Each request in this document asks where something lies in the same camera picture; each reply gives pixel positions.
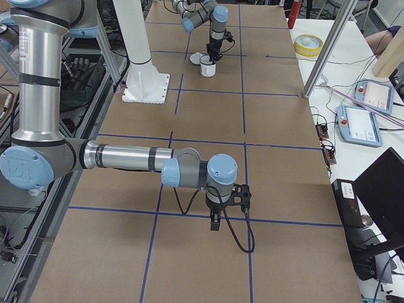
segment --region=blue joint cap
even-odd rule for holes
[[[14,49],[13,44],[11,44],[8,41],[5,41],[3,39],[0,39],[0,45],[3,47],[3,49],[6,50],[6,52],[10,52]]]
[[[44,5],[49,0],[7,0],[13,6],[17,8],[37,8]]]
[[[95,38],[98,35],[98,25],[95,27],[86,28],[71,28],[66,34],[67,37],[72,38]]]
[[[12,146],[0,155],[0,170],[12,185],[22,189],[46,186],[54,179],[52,166],[39,152]]]
[[[162,184],[165,186],[179,186],[179,163],[176,158],[167,159],[162,167]]]
[[[191,33],[195,29],[192,21],[186,17],[182,19],[181,23],[187,33]]]
[[[237,178],[237,162],[225,153],[210,158],[208,174],[220,185],[232,185]]]
[[[223,5],[218,5],[213,10],[213,17],[217,22],[225,23],[229,18],[229,10]]]
[[[17,23],[12,19],[9,11],[0,14],[0,23],[7,25],[8,27],[17,25]]]

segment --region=white surface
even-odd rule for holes
[[[397,18],[397,20],[393,22],[393,20],[397,17],[397,14],[404,7],[404,0],[379,0],[379,3],[374,8],[374,11],[379,16],[381,21],[387,27],[391,25],[403,25],[404,24],[404,12]]]
[[[298,35],[303,33],[317,35],[318,37],[323,39],[323,41],[325,41],[332,24],[333,21],[329,20],[297,19],[294,28],[290,30],[290,35],[293,41]],[[302,74],[303,82],[306,83],[311,69],[314,66],[314,62],[311,61],[315,60],[316,58],[310,58],[309,60],[311,61],[307,61],[307,58],[299,55],[297,55],[297,57],[298,59],[305,59],[299,60],[299,67]],[[351,63],[364,59],[367,60],[349,65],[330,63],[330,61],[338,63]],[[361,80],[362,78],[373,79],[380,82],[388,81],[388,79],[386,78],[374,77],[371,68],[376,63],[376,59],[373,59],[374,57],[372,56],[372,51],[367,45],[356,24],[352,21],[349,21],[345,26],[341,37],[336,43],[336,46],[333,49],[330,58],[328,59],[329,63],[326,64],[323,74],[325,75],[325,77],[327,77],[328,84],[330,86],[335,86],[335,88],[339,91],[347,93],[348,95],[353,97],[355,87],[353,86],[351,88],[351,85]],[[327,103],[328,108],[330,108],[334,112],[336,112],[340,104],[353,105],[351,101],[343,100],[335,93],[331,95],[330,91],[323,87],[316,87],[313,90],[309,101],[311,106],[316,107],[319,113],[327,118],[328,122],[333,122],[335,119],[335,115],[327,109]],[[397,93],[395,93],[394,101],[401,104],[403,103]],[[312,113],[317,114],[317,110],[315,108],[312,108]],[[394,105],[392,116],[404,119],[404,107]],[[314,122],[316,122],[317,117],[313,116],[313,118]],[[322,118],[320,117],[318,121],[320,123],[323,122]],[[380,128],[397,128],[394,124],[385,121],[380,117],[377,117],[377,121]],[[368,166],[370,166],[370,164],[373,163],[373,161],[375,161],[375,159],[377,159],[378,156],[380,156],[390,146],[392,146],[404,158],[404,131],[382,131],[381,135],[384,145],[379,148],[343,142],[339,134],[339,130],[335,129],[334,124],[328,124],[328,134],[330,135],[330,141],[335,143],[335,157],[337,162],[337,164],[331,166],[331,182],[333,182],[335,179],[355,180],[363,171],[365,171],[366,168],[368,168]],[[360,211],[362,214],[366,213],[361,204]],[[378,228],[374,225],[371,228],[374,229],[374,232],[376,234],[380,233]],[[398,267],[397,271],[404,272],[404,269],[398,261],[398,258],[395,258],[394,261],[396,262]],[[359,279],[358,281],[362,294],[365,297],[373,298],[377,281],[368,280],[366,282],[362,282]],[[393,275],[393,285],[383,285],[383,287],[385,290],[393,289],[394,292],[392,293],[392,295],[404,297],[403,276]],[[379,292],[379,298],[385,299],[385,294],[386,292]]]

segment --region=blue cable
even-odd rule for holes
[[[374,297],[373,297],[373,303],[376,303],[376,298],[377,298],[377,293],[379,292],[379,287],[381,285],[381,280],[383,279],[384,276],[384,272],[386,271],[387,266],[390,264],[391,260],[393,260],[393,258],[397,256],[397,254],[392,255],[388,261],[386,262],[386,264],[384,265],[383,271],[380,274],[379,277],[379,283],[377,283],[377,287],[376,287],[376,291],[374,292]]]

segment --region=white stand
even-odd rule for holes
[[[114,0],[114,6],[131,61],[122,100],[164,103],[170,75],[160,74],[152,63],[140,0]]]

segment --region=tape roll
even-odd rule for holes
[[[294,47],[297,54],[305,57],[314,57],[320,53],[323,44],[321,38],[304,33],[296,37]]]

